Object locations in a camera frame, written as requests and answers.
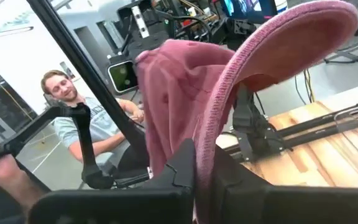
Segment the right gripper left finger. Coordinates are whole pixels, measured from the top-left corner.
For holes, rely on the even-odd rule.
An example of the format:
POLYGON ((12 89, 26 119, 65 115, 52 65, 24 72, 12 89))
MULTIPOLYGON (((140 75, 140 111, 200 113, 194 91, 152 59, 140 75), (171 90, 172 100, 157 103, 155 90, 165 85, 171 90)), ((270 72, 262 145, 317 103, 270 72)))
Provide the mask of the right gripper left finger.
POLYGON ((191 223, 194 191, 195 144, 186 139, 143 186, 55 191, 32 207, 29 223, 191 223))

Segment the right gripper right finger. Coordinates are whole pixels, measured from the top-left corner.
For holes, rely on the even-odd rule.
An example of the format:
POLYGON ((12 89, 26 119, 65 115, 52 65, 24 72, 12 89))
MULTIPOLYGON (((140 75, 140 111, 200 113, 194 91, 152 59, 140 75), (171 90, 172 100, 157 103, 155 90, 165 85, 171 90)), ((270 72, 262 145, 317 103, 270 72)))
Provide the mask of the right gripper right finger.
POLYGON ((358 223, 358 188, 268 183, 215 149, 212 223, 358 223))

